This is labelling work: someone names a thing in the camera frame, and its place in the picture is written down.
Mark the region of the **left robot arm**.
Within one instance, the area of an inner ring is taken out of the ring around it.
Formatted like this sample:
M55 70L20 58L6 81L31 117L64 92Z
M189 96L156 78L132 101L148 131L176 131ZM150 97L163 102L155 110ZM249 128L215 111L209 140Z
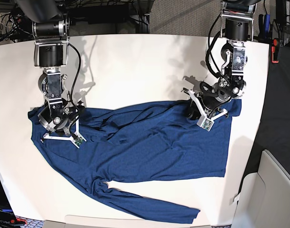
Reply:
M253 40L253 16L256 0L223 0L220 14L216 20L221 22L221 28L214 38L207 41L205 63L208 71L217 78L214 85L201 81L199 91L184 88L184 93L190 96L190 106L187 117L197 120L197 125L207 130L215 119L228 116L228 111L222 106L233 99L241 98L246 88L243 79L244 67L247 63L245 42ZM214 71L211 65L216 62L212 55L213 47L218 38L225 38L226 43L221 49L224 61L221 67Z

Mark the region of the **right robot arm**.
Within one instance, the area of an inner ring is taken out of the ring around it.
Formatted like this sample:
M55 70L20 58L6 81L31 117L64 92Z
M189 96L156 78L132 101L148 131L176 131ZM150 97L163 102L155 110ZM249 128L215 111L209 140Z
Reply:
M79 132L79 117L84 110L81 100L73 101L73 90L65 86L69 19L54 0L18 0L17 5L32 21L35 40L34 66L42 69L38 87L44 96L44 108L38 114L39 123L46 129L41 139L70 141L79 147L86 139Z

